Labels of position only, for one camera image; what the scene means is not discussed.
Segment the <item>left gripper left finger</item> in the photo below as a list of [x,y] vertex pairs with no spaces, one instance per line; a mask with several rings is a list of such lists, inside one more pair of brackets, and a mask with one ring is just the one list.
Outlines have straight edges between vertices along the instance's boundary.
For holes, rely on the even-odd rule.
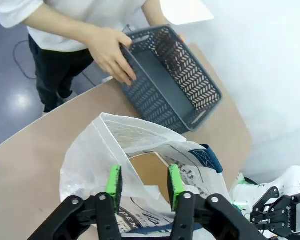
[[88,199],[71,195],[29,237],[30,240],[77,240],[96,225],[100,240],[121,240],[116,219],[123,190],[122,167],[115,165],[104,192]]

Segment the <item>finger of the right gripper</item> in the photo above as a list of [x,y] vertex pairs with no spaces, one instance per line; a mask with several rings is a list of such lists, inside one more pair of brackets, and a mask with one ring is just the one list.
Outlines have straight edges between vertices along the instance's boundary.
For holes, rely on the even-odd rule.
[[276,186],[270,188],[257,187],[252,191],[252,194],[252,213],[263,213],[266,207],[270,207],[280,199],[288,197],[288,195],[282,194]]
[[258,230],[274,231],[291,227],[287,211],[252,212],[250,222]]

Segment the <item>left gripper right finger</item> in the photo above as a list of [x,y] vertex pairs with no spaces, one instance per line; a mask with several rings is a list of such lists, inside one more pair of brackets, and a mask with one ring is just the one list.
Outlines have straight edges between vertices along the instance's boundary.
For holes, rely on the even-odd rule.
[[264,240],[265,237],[221,194],[207,198],[186,191],[176,164],[168,167],[167,187],[175,212],[171,240],[192,240],[200,224],[216,240]]

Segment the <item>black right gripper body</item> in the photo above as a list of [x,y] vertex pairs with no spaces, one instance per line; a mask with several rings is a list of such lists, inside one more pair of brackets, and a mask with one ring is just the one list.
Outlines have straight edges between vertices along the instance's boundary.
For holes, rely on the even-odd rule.
[[287,225],[290,234],[300,235],[300,193],[289,200]]

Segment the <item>person's right hand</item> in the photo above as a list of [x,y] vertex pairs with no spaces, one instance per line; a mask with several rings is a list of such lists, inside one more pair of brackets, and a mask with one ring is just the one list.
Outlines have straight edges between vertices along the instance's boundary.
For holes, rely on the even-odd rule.
[[128,48],[132,44],[125,33],[111,28],[94,27],[86,43],[98,66],[115,80],[131,86],[137,79],[121,51],[121,46]]

